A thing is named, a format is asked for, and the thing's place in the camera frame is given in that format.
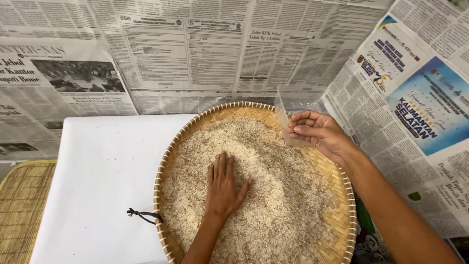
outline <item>finger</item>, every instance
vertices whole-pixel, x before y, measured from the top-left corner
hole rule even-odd
[[[213,183],[213,164],[208,166],[208,185],[212,185]]]
[[[244,203],[244,200],[246,199],[246,195],[248,194],[248,191],[252,185],[252,182],[253,181],[251,179],[247,180],[243,184],[241,189],[239,190],[238,195],[236,196],[236,208],[237,209],[241,207],[242,203]]]
[[[327,135],[327,128],[325,127],[309,127],[305,125],[295,126],[293,131],[303,136],[310,136],[315,138],[324,138]]]
[[[226,171],[227,171],[227,153],[223,151],[220,154],[220,162],[218,164],[218,177],[225,176]]]
[[[213,180],[216,181],[219,178],[218,175],[218,163],[220,163],[220,154],[215,157],[215,163],[213,164]]]
[[[293,138],[293,139],[296,139],[296,140],[303,140],[303,141],[306,141],[306,142],[311,142],[311,137],[309,137],[309,136],[303,136],[303,135],[300,135],[300,134],[297,134],[297,133],[291,133],[288,136]]]
[[[314,126],[314,124],[316,124],[316,120],[312,120],[312,119],[300,119],[300,120],[297,120],[297,121],[291,121],[290,123],[288,123],[288,127],[294,127],[296,125],[307,125],[307,126]]]
[[[228,160],[228,167],[227,167],[227,179],[234,181],[234,166],[235,166],[235,156],[231,155],[230,159]]]
[[[321,113],[311,111],[311,110],[306,110],[306,111],[294,114],[291,118],[291,121],[298,121],[300,119],[316,120],[320,116],[321,116]]]

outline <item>white table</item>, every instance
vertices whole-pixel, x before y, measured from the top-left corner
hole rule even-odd
[[[159,162],[193,117],[65,119],[30,264],[168,263],[156,227],[126,210],[153,212]]]

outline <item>plastic bag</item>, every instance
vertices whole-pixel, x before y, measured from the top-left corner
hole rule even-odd
[[[285,142],[291,146],[309,145],[308,142],[291,138],[287,133],[288,123],[292,115],[303,112],[305,110],[313,110],[319,112],[318,98],[311,100],[298,99],[295,97],[286,97],[285,91],[300,91],[301,88],[295,85],[279,85],[277,87],[277,96],[275,97],[274,107],[275,113],[280,123],[282,136]]]

